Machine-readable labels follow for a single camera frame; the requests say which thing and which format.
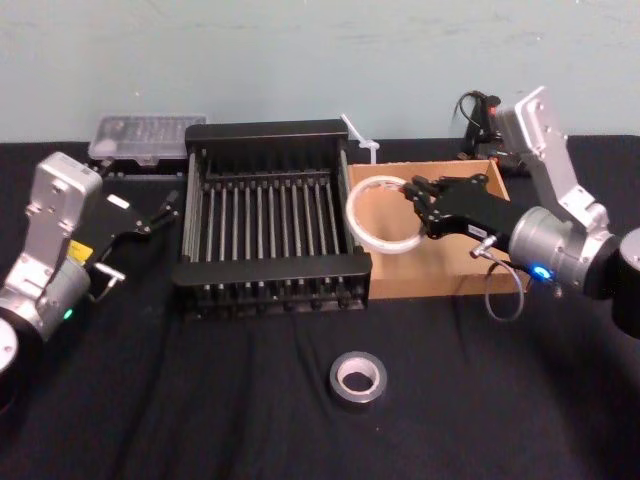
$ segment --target clear tape roll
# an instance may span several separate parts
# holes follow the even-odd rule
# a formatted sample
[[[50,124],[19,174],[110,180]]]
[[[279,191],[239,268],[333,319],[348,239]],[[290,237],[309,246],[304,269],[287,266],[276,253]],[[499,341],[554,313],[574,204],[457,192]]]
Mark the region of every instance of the clear tape roll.
[[[402,178],[392,177],[389,175],[376,175],[373,177],[365,178],[358,183],[347,198],[347,204],[345,206],[345,214],[347,217],[347,225],[352,235],[364,246],[376,252],[397,255],[405,253],[416,248],[422,242],[424,234],[420,230],[405,240],[399,241],[387,241],[381,238],[374,237],[371,233],[367,232],[364,227],[358,222],[355,215],[355,202],[367,190],[372,188],[384,188],[385,190],[400,191],[400,189],[407,183]]]

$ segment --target label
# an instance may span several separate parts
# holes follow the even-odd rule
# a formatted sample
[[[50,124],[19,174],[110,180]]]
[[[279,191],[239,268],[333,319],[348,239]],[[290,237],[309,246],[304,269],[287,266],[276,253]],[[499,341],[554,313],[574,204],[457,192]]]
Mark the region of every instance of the label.
[[[126,210],[127,208],[129,208],[129,202],[127,202],[126,200],[123,200],[122,198],[118,197],[117,195],[109,195],[107,197],[107,200],[109,200],[111,203],[113,203],[114,205],[120,207],[123,210]]]
[[[485,232],[481,228],[474,227],[473,225],[469,225],[469,233],[471,235],[475,235],[476,237],[487,238],[487,232]]]
[[[69,243],[68,255],[71,258],[73,258],[76,262],[78,262],[80,265],[84,265],[92,253],[93,253],[93,248],[87,247],[86,245],[83,245],[80,242],[71,240],[71,243]]]

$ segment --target black table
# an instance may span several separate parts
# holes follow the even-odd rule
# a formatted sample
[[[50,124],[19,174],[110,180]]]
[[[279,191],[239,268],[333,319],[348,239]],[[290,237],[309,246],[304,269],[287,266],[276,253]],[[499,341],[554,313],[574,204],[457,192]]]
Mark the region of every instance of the black table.
[[[382,158],[452,158],[455,145],[388,141]],[[569,147],[612,229],[640,225],[640,137]],[[86,158],[86,144],[0,146],[0,274],[21,248],[33,168],[55,150]],[[176,185],[105,190],[151,213]],[[508,188],[535,201],[529,180]],[[640,342],[615,328],[608,302],[536,286],[514,324],[490,320],[479,297],[184,324],[169,282],[178,241],[176,227],[128,247],[113,259],[127,284],[82,304],[51,339],[1,439],[0,478],[640,476]],[[327,392],[331,363],[349,350],[375,354],[389,374],[383,404],[362,415]]]

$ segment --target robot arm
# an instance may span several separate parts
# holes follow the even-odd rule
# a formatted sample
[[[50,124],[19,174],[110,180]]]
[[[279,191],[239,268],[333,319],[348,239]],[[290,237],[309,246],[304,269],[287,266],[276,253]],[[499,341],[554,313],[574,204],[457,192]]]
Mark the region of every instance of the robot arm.
[[[613,318],[640,338],[634,297],[640,292],[640,229],[622,241],[608,230],[606,208],[578,184],[566,136],[555,124],[543,87],[496,116],[506,147],[531,172],[541,206],[523,208],[490,195],[487,178],[415,177],[404,187],[430,238],[462,233],[510,255],[518,268],[545,282],[596,299],[613,297]]]
[[[102,263],[114,245],[147,238],[177,215],[177,192],[146,221],[101,189],[98,173],[60,152],[36,168],[24,248],[0,285],[0,411],[30,378],[44,343],[89,292],[89,271],[110,277],[101,298],[125,279]]]

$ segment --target blue led light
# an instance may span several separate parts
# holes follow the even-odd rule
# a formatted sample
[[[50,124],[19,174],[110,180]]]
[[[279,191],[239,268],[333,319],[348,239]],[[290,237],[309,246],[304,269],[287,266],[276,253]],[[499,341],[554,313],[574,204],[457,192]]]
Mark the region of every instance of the blue led light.
[[[531,274],[538,280],[550,280],[553,276],[549,270],[540,265],[536,265],[535,267],[533,267],[531,269]]]

